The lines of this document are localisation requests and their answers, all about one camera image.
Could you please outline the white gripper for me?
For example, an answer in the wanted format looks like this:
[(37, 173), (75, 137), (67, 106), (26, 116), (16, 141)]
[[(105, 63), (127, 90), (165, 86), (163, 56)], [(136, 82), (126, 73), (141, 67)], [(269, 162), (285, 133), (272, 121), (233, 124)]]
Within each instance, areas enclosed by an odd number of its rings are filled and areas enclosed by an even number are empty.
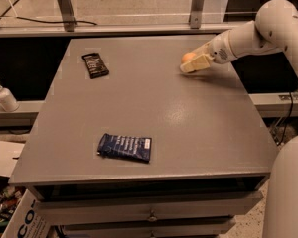
[(181, 63), (180, 70), (190, 73), (209, 68), (211, 63), (228, 63), (236, 60), (229, 41), (230, 31), (222, 32), (209, 42), (202, 44), (193, 50), (195, 56), (185, 63)]

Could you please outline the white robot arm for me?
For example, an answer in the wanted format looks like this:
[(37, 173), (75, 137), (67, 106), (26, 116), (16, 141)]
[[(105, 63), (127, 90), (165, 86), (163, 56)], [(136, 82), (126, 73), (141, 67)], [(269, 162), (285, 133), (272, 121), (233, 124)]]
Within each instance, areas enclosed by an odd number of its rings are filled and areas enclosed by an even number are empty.
[[(190, 73), (247, 55), (282, 52), (298, 78), (298, 11), (287, 0), (270, 0), (256, 17), (183, 55)], [(277, 155), (268, 184), (262, 238), (298, 238), (298, 136)]]

